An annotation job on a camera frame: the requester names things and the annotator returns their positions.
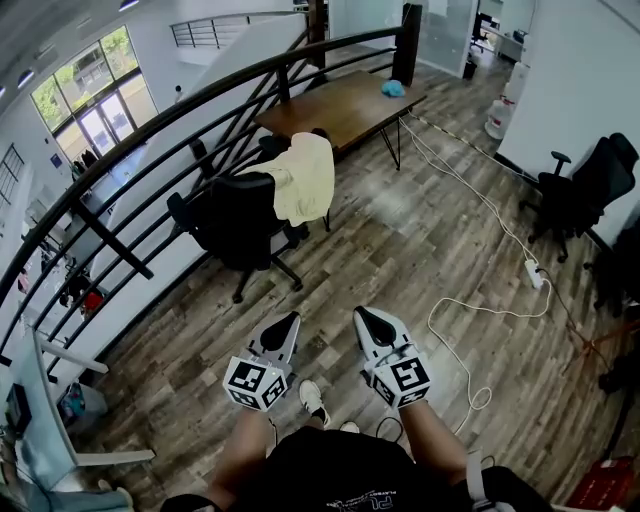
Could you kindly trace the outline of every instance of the wooden floorboard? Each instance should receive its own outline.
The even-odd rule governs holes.
[[[329,61],[348,54],[334,52]],[[496,62],[479,67],[466,82],[418,65],[414,85],[428,98],[414,112],[494,152],[497,143],[483,124],[509,73],[509,66]],[[520,212],[518,201],[535,201],[537,192],[470,147],[405,119],[526,240],[534,217]],[[283,256],[302,276],[301,292],[292,292],[290,280],[272,269],[256,273],[244,302],[234,305],[239,275],[209,261],[112,350],[106,361],[111,371],[97,384],[111,412],[92,439],[78,443],[83,451],[151,448],[157,457],[142,465],[95,469],[91,478],[124,485],[140,510],[157,509],[166,496],[204,489],[238,410],[221,387],[229,358],[261,319],[294,309],[303,319],[293,360],[297,383],[318,383],[334,427],[350,419],[374,435],[380,420],[396,415],[358,375],[363,361],[351,317],[360,304],[387,310],[407,324],[437,371],[432,406],[452,429],[460,424],[468,407],[466,374],[429,331],[431,308],[441,297],[452,297],[538,312],[546,291],[531,287],[522,250],[480,200],[428,166],[406,132],[401,144],[399,172],[379,136],[337,165],[332,231],[326,233],[322,221],[311,223],[311,237]],[[531,248],[586,336],[614,325],[607,312],[591,307],[594,286],[581,267],[597,252],[591,240],[571,240],[565,264],[556,261],[558,249],[549,237]],[[470,368],[473,392],[485,385],[493,389],[490,405],[473,412],[460,432],[462,441],[470,450],[482,447],[550,500],[565,500],[602,453],[622,396],[607,397],[598,389],[597,376],[605,370],[599,358],[580,358],[568,367],[578,345],[558,299],[551,297],[542,318],[494,316],[448,303],[434,319]],[[617,343],[602,345],[608,361],[618,349]],[[305,421],[295,392],[271,416],[280,437]],[[393,436],[388,423],[382,432]],[[406,447],[406,438],[401,443]]]

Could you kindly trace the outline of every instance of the extension cord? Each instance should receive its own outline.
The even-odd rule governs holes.
[[[412,117],[415,117],[416,119],[418,119],[419,121],[421,121],[424,124],[429,124],[426,121],[420,119],[419,117],[413,116],[413,114],[412,114]],[[496,311],[496,310],[489,309],[489,308],[483,308],[483,307],[479,307],[479,306],[472,306],[471,304],[466,304],[464,302],[461,302],[461,301],[459,301],[457,299],[453,299],[453,298],[450,298],[450,297],[443,297],[442,299],[440,299],[436,303],[435,306],[433,306],[433,309],[431,309],[431,313],[429,314],[429,318],[427,319],[427,326],[429,327],[429,330],[444,344],[445,347],[447,347],[449,352],[451,352],[451,354],[456,358],[456,360],[458,361],[460,366],[462,366],[462,369],[467,373],[467,401],[469,402],[469,409],[467,410],[467,414],[466,414],[464,420],[462,420],[462,423],[460,424],[460,426],[454,432],[457,435],[458,432],[460,432],[460,430],[462,430],[462,428],[467,423],[467,420],[471,416],[471,411],[481,411],[482,409],[484,409],[485,407],[487,407],[489,405],[489,403],[491,402],[491,399],[493,397],[493,392],[492,392],[492,390],[491,390],[491,388],[489,386],[484,386],[484,387],[480,388],[478,391],[476,391],[473,396],[471,396],[471,372],[466,367],[466,365],[464,364],[462,359],[460,359],[458,354],[456,354],[455,350],[453,350],[453,348],[449,345],[449,343],[447,343],[447,341],[442,337],[442,335],[440,335],[433,328],[433,326],[431,325],[431,319],[432,319],[433,314],[435,313],[436,309],[443,302],[449,301],[449,302],[454,302],[456,304],[460,304],[461,306],[464,306],[464,307],[469,308],[469,309],[473,309],[475,311],[486,311],[486,312],[489,312],[489,313],[493,313],[495,315],[512,315],[512,316],[515,316],[517,318],[539,318],[539,317],[545,315],[547,313],[547,311],[549,310],[549,300],[551,299],[552,286],[551,286],[551,283],[547,279],[543,279],[540,276],[538,260],[536,259],[534,254],[531,252],[531,250],[529,250],[527,247],[525,247],[525,245],[522,243],[522,241],[516,235],[514,235],[513,232],[509,229],[509,227],[504,223],[504,221],[500,217],[500,213],[498,211],[498,207],[493,202],[491,202],[486,196],[482,195],[475,188],[473,188],[453,167],[451,167],[443,158],[441,158],[435,151],[433,151],[433,149],[431,149],[420,137],[418,137],[413,132],[413,130],[411,130],[411,128],[409,128],[407,126],[407,124],[404,122],[403,119],[400,119],[400,124],[402,124],[402,126],[405,128],[405,130],[407,130],[411,134],[411,141],[413,142],[413,145],[420,152],[420,154],[422,154],[422,156],[427,161],[427,163],[431,167],[433,167],[434,169],[437,169],[438,171],[443,172],[444,174],[448,174],[449,176],[453,176],[458,181],[460,181],[463,185],[465,185],[467,188],[469,188],[474,194],[476,194],[476,196],[478,196],[480,198],[480,200],[487,206],[487,208],[489,208],[491,213],[493,213],[493,215],[498,219],[498,221],[500,223],[500,227],[503,229],[503,231],[509,237],[513,238],[516,242],[518,242],[518,244],[520,244],[520,247],[522,248],[522,252],[524,254],[525,268],[526,268],[527,273],[528,273],[528,275],[529,275],[529,277],[531,279],[531,283],[533,284],[533,287],[535,289],[539,290],[539,289],[542,288],[542,285],[543,285],[544,282],[546,282],[547,285],[549,286],[549,292],[547,294],[547,302],[546,302],[545,308],[544,308],[544,310],[542,310],[541,313],[536,313],[536,314],[532,314],[532,313],[531,314],[519,314],[519,313],[514,313],[513,311],[504,311],[504,310]],[[438,167],[431,160],[429,160],[429,157],[427,157],[427,155],[424,153],[424,151],[422,151],[418,147],[418,144],[416,143],[416,140],[418,140],[420,142],[420,144],[422,144],[431,154],[433,154],[438,160],[440,160],[440,162],[442,162],[445,166],[447,166],[449,171],[446,171],[446,170],[442,169],[441,167]],[[478,397],[482,393],[486,393],[487,394],[487,398],[481,405],[476,405],[476,401],[478,400]]]

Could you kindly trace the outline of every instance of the chair armrest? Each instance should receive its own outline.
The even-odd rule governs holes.
[[[552,151],[551,152],[551,156],[558,161],[558,164],[556,165],[556,170],[555,170],[554,174],[556,176],[559,176],[560,175],[560,170],[562,169],[562,166],[564,164],[570,164],[571,163],[571,158],[569,158],[567,155],[565,155],[563,153],[559,153],[558,151]]]

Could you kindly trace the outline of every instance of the blue object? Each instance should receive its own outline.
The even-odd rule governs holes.
[[[404,87],[397,80],[389,80],[382,84],[382,94],[392,98],[404,96]]]

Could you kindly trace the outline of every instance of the wooden table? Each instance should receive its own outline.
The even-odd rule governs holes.
[[[400,169],[399,119],[427,95],[405,87],[405,96],[389,98],[381,90],[386,81],[365,71],[354,71],[270,108],[255,122],[275,135],[289,138],[322,128],[329,134],[337,155],[379,131]],[[398,157],[384,130],[393,121],[398,129]]]

